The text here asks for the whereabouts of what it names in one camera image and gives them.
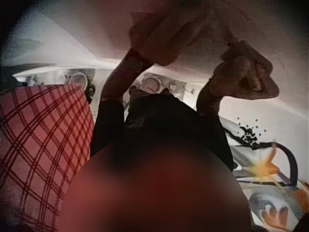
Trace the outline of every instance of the red plaid fabric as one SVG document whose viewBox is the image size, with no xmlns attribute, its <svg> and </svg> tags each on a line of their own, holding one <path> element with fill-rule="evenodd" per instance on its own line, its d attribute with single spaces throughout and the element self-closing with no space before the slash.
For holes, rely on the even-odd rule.
<svg viewBox="0 0 309 232">
<path fill-rule="evenodd" d="M 89 159 L 94 122 L 79 85 L 0 94 L 0 199 L 10 225 L 57 231 L 68 186 Z"/>
</svg>

